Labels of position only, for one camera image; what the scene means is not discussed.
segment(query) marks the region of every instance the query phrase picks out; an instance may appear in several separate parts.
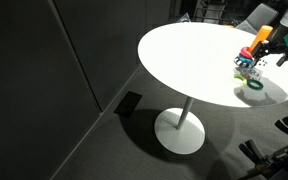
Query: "table top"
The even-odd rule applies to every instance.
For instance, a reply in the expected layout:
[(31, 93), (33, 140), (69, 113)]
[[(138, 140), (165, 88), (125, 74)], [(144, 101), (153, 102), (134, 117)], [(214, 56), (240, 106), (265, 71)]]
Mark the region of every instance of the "table top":
[(170, 88), (202, 101), (232, 107), (266, 106), (288, 100), (288, 61), (268, 55), (260, 91), (233, 81), (235, 57), (255, 36), (207, 23), (175, 23), (148, 32), (138, 45), (143, 66)]

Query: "table pedestal base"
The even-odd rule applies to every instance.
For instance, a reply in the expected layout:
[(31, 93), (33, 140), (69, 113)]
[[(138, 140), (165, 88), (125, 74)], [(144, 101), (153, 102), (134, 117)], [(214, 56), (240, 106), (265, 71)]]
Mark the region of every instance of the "table pedestal base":
[(190, 112), (181, 129), (176, 129), (182, 111), (171, 108), (160, 113), (154, 125), (155, 134), (166, 149), (177, 154), (191, 154), (203, 145), (205, 131), (201, 121)]

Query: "table leg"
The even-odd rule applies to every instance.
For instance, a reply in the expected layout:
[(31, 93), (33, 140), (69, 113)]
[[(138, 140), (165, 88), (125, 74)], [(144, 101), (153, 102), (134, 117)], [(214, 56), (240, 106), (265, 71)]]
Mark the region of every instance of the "table leg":
[(177, 124), (176, 129), (180, 130), (182, 128), (183, 123), (184, 123), (184, 121), (186, 119), (186, 116), (187, 116), (188, 112), (190, 111), (190, 109), (192, 107), (193, 101), (194, 101), (193, 98), (187, 96), (186, 102), (185, 102), (185, 105), (184, 105), (184, 109), (183, 109), (183, 112), (181, 114), (181, 117), (180, 117), (180, 120), (179, 120), (179, 122)]
[(157, 139), (166, 149), (176, 154), (191, 154), (197, 151), (205, 139), (202, 123), (189, 112), (193, 101), (193, 98), (187, 97), (184, 109), (166, 109), (155, 121)]

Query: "white round table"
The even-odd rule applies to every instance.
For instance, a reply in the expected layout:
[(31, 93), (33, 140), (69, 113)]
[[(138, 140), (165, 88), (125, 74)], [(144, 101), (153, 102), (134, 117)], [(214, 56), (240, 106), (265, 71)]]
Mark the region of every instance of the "white round table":
[(197, 151), (205, 139), (202, 123), (189, 112), (193, 99), (232, 107), (254, 107), (288, 100), (288, 61), (269, 55), (256, 68), (263, 71), (260, 91), (233, 81), (234, 58), (250, 46), (253, 34), (207, 23), (175, 23), (148, 32), (138, 45), (143, 66), (168, 87), (187, 95), (184, 109), (171, 108), (156, 119), (161, 144), (177, 154)]

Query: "colorful object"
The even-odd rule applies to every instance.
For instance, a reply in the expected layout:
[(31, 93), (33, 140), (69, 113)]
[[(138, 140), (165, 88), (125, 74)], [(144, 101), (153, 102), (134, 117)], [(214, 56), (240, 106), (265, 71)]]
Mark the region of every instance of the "colorful object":
[(248, 79), (246, 84), (248, 87), (254, 90), (261, 90), (264, 87), (264, 85), (261, 82), (255, 79)]
[(250, 52), (248, 52), (248, 49), (249, 49), (249, 47), (243, 47), (243, 48), (241, 49), (240, 54), (241, 54), (243, 57), (245, 57), (245, 58), (252, 59), (253, 56), (252, 56), (252, 54), (251, 54)]
[(252, 59), (248, 59), (246, 57), (243, 57), (242, 54), (239, 54), (235, 59), (234, 63), (238, 65), (239, 67), (249, 67), (252, 64)]
[(245, 85), (246, 81), (247, 81), (247, 79), (245, 79), (242, 75), (234, 74), (234, 82), (236, 82), (238, 84)]
[(248, 52), (251, 53), (259, 42), (266, 40), (266, 38), (270, 35), (272, 30), (273, 30), (272, 26), (267, 25), (262, 26), (261, 29), (258, 31), (252, 45), (248, 49)]

